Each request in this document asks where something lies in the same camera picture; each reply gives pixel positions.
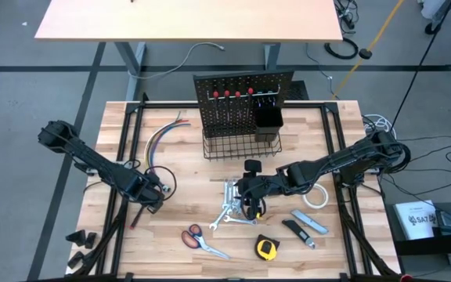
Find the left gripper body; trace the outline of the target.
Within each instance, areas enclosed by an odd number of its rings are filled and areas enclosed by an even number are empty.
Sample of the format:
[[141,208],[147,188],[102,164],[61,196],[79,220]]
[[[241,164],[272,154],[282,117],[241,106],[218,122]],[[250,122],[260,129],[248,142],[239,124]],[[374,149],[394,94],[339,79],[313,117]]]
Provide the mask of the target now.
[[157,175],[145,175],[142,188],[139,191],[139,202],[152,208],[160,208],[164,201],[164,194],[161,191],[162,186],[163,184]]

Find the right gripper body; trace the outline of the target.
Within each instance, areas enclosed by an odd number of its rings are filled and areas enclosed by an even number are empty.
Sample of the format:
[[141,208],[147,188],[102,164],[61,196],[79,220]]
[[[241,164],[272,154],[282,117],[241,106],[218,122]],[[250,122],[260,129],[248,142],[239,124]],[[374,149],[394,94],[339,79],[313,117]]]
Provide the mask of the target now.
[[247,176],[236,182],[240,203],[244,206],[265,206],[264,197],[269,193],[272,176]]

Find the black rounded object at right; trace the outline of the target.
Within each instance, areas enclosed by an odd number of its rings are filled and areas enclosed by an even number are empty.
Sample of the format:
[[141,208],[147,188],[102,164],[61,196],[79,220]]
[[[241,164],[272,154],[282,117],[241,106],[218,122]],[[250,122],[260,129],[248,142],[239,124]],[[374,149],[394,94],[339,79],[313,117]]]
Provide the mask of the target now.
[[272,261],[277,256],[279,246],[279,241],[259,234],[254,244],[254,253],[262,260]]

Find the black utility knife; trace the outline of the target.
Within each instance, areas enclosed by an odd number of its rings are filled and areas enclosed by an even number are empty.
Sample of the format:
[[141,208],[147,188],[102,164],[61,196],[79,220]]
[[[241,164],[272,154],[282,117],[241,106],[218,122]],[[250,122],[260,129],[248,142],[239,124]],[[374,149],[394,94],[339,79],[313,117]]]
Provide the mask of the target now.
[[294,220],[284,219],[282,224],[291,230],[301,241],[311,249],[315,249],[316,245],[310,235],[302,229]]

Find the silver utility knife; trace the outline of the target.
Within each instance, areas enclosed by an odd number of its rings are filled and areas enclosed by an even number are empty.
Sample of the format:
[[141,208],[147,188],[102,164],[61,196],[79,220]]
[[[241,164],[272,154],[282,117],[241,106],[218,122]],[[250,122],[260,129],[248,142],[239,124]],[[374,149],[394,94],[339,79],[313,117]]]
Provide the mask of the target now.
[[311,217],[309,217],[308,215],[306,215],[302,211],[295,209],[295,210],[292,210],[290,213],[296,219],[298,219],[299,221],[303,222],[306,226],[312,228],[317,233],[320,233],[322,235],[329,233],[329,230],[326,227],[320,225],[317,221],[315,221],[314,219],[312,219]]

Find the white tape roll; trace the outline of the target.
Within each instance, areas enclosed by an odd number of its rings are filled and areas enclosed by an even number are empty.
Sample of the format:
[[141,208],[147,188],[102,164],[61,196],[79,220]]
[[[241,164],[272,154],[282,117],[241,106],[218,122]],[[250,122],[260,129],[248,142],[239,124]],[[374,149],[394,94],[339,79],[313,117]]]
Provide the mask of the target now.
[[312,208],[312,209],[321,209],[321,208],[325,208],[325,207],[327,206],[327,204],[328,204],[328,201],[329,201],[329,194],[328,194],[327,189],[326,189],[324,186],[322,186],[322,185],[320,185],[320,184],[318,184],[318,183],[315,183],[315,184],[312,186],[312,188],[318,190],[318,191],[323,195],[323,202],[320,203],[320,204],[313,204],[313,203],[311,203],[311,202],[308,200],[308,198],[307,198],[307,196],[306,196],[305,194],[303,194],[303,195],[301,196],[301,197],[302,197],[302,200],[304,201],[304,203],[305,203],[308,207],[310,207],[310,208]]

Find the black plastic bin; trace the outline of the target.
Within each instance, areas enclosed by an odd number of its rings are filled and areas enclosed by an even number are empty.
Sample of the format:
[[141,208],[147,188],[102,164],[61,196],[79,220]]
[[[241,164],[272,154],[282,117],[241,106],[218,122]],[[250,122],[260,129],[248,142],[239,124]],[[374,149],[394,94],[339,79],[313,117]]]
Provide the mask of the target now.
[[254,111],[254,138],[256,142],[272,142],[281,127],[283,117],[280,107],[260,107]]

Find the black metal pegboard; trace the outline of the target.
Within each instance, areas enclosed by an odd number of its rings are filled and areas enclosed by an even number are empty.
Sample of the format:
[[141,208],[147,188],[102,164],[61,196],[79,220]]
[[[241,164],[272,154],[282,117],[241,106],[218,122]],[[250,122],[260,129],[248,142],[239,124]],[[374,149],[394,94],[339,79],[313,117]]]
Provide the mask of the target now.
[[[195,75],[193,83],[203,129],[232,128],[255,132],[254,111],[260,107],[280,107],[282,109],[293,76],[294,72],[292,70]],[[230,94],[236,91],[245,93],[250,87],[254,89],[254,92],[267,92],[269,90],[276,91],[278,85],[281,85],[279,95],[253,97],[254,111],[252,121],[247,119],[247,98],[241,98],[241,119],[239,122],[236,116],[235,98],[229,98],[229,122],[227,122],[224,100],[220,99],[218,101],[219,123],[215,124],[214,100],[207,99],[207,92],[213,93],[216,90],[222,96],[225,90],[229,90]]]

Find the black mesh panel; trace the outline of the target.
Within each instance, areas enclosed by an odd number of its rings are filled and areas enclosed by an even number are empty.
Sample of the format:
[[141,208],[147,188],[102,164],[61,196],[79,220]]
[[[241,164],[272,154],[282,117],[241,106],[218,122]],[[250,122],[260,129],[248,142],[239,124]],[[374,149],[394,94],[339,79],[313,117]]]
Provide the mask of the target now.
[[288,89],[286,100],[309,100],[304,81],[292,81]]

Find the white printed box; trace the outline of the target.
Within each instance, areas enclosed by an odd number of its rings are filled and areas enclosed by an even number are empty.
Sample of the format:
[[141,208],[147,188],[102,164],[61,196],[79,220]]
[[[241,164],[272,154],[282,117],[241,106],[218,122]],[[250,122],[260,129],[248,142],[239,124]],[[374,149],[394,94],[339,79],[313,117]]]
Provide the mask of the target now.
[[431,200],[394,204],[393,208],[407,240],[434,236],[433,228],[438,223]]

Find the black side cart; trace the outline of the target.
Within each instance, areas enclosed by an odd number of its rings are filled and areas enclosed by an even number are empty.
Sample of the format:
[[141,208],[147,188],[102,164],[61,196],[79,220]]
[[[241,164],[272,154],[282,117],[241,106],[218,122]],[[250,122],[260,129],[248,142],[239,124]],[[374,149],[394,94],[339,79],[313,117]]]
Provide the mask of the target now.
[[[451,202],[448,203],[434,203],[433,205],[437,210],[444,212],[451,212]],[[438,233],[438,227],[433,228],[433,237],[407,240],[399,220],[395,214],[393,204],[386,207],[386,211],[390,213],[389,219],[394,223],[401,231],[401,234],[394,237],[396,253],[400,256],[414,256],[414,255],[444,255],[448,264],[451,266],[451,235],[440,236]]]

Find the light wooden desk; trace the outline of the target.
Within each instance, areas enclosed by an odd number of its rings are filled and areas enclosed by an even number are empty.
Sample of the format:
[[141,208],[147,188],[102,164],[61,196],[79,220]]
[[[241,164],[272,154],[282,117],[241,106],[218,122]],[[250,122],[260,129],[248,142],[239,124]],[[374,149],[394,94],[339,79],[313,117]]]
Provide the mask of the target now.
[[333,0],[52,0],[35,38],[113,42],[134,100],[147,42],[261,42],[272,70],[281,43],[342,35]]

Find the thin black pole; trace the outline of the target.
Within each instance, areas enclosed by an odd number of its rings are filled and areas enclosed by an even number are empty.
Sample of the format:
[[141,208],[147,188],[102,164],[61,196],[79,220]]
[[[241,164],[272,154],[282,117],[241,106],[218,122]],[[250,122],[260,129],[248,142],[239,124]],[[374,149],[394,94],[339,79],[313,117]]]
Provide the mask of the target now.
[[430,52],[431,47],[433,46],[435,39],[438,37],[438,33],[442,29],[442,25],[445,23],[446,17],[448,16],[448,13],[449,13],[450,10],[451,10],[451,0],[449,0],[449,4],[447,5],[447,7],[446,7],[444,13],[442,14],[441,19],[438,21],[438,23],[434,24],[434,22],[431,22],[431,32],[430,32],[431,40],[429,41],[428,46],[425,49],[425,52],[424,52],[423,56],[421,57],[419,64],[417,65],[417,68],[416,68],[416,70],[415,70],[415,72],[414,72],[414,74],[412,76],[410,84],[409,84],[409,86],[408,86],[408,88],[407,88],[407,90],[405,92],[405,95],[403,96],[402,101],[399,104],[399,108],[395,112],[394,119],[393,119],[393,121],[391,123],[391,129],[395,128],[395,124],[396,124],[396,122],[397,122],[397,120],[399,118],[399,115],[400,115],[400,113],[401,113],[401,111],[402,111],[402,109],[403,109],[403,107],[404,107],[404,105],[405,105],[405,103],[406,103],[406,101],[408,99],[408,96],[410,95],[410,92],[411,92],[411,90],[413,88],[414,82],[416,81],[417,76],[420,73],[420,71],[422,69],[422,66],[424,65],[424,61],[426,60],[426,57],[427,57],[428,53]]

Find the black rolling stand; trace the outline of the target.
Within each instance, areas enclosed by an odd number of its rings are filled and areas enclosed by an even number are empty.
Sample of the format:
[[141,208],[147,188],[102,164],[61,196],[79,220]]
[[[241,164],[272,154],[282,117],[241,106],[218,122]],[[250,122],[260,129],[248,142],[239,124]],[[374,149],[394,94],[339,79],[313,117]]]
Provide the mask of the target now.
[[421,15],[430,22],[424,28],[424,33],[434,35],[442,27],[442,20],[451,11],[451,0],[423,0]]

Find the blue red handled scissors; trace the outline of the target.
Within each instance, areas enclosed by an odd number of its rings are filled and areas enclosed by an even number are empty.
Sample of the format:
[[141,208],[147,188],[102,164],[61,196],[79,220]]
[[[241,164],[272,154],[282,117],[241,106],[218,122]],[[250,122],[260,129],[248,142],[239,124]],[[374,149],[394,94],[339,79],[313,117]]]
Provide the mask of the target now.
[[217,250],[216,248],[210,247],[203,236],[202,229],[199,225],[193,224],[188,230],[184,230],[181,234],[182,242],[189,248],[192,249],[203,249],[204,251],[216,255],[222,259],[230,259],[230,257]]

